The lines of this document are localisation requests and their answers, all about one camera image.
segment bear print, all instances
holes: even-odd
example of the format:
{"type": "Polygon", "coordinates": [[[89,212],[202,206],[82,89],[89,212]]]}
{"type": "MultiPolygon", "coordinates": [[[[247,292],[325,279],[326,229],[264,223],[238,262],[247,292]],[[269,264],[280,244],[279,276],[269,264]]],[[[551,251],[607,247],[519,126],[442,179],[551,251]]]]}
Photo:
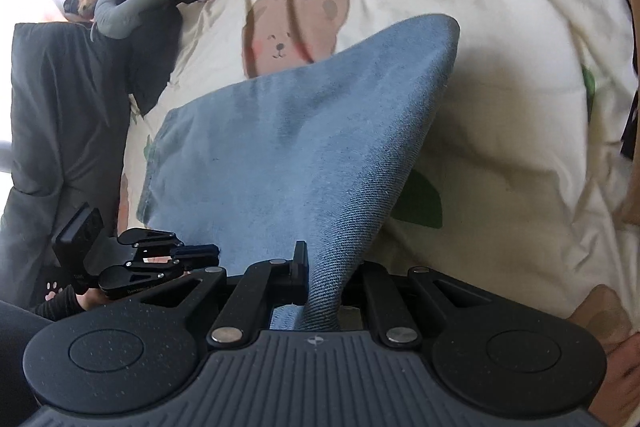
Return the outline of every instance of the bear print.
{"type": "Polygon", "coordinates": [[[257,0],[242,29],[247,78],[330,57],[349,0],[257,0]]]}

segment green leaf print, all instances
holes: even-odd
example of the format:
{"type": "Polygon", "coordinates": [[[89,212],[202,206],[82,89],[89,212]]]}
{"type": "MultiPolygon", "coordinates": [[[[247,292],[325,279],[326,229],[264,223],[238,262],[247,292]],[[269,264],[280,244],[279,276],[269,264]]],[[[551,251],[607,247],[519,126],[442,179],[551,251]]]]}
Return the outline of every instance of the green leaf print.
{"type": "Polygon", "coordinates": [[[596,79],[591,70],[581,64],[582,79],[584,80],[584,89],[587,90],[587,122],[591,121],[591,111],[593,110],[593,98],[596,95],[596,79]]]}
{"type": "Polygon", "coordinates": [[[151,150],[151,136],[148,135],[146,137],[146,145],[145,148],[142,150],[143,155],[145,155],[145,160],[149,161],[149,151],[151,150]]]}
{"type": "Polygon", "coordinates": [[[441,229],[440,195],[427,178],[420,172],[412,170],[396,206],[391,211],[391,217],[430,229],[441,229]]]}

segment bedsheet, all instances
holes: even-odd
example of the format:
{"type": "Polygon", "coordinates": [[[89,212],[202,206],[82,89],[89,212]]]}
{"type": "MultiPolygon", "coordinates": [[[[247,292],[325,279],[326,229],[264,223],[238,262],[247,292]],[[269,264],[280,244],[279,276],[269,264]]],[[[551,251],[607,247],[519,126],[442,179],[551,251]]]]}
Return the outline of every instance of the bedsheet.
{"type": "Polygon", "coordinates": [[[427,264],[559,316],[605,283],[634,327],[638,230],[620,223],[620,136],[637,87],[626,0],[215,0],[183,7],[158,106],[132,115],[122,224],[137,225],[145,152],[171,108],[322,60],[418,14],[460,23],[443,105],[369,253],[427,264]]]}

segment dark pants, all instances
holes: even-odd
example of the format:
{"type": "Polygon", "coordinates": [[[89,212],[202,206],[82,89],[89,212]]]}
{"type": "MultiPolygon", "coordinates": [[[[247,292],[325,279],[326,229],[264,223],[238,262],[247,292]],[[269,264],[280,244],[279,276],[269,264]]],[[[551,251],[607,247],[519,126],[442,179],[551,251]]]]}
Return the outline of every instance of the dark pants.
{"type": "Polygon", "coordinates": [[[22,373],[22,354],[50,321],[0,301],[0,427],[20,425],[38,410],[22,373]]]}

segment human hand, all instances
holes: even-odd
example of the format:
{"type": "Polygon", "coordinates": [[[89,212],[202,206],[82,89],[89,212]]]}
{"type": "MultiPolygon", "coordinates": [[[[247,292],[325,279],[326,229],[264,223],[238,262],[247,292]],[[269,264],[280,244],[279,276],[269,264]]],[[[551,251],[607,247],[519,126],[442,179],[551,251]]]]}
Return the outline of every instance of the human hand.
{"type": "Polygon", "coordinates": [[[640,404],[640,333],[607,357],[607,374],[589,412],[609,427],[621,427],[640,404]]]}
{"type": "Polygon", "coordinates": [[[84,295],[76,294],[76,299],[80,307],[86,312],[103,304],[113,302],[108,299],[107,295],[105,295],[100,288],[89,288],[84,295]]]}

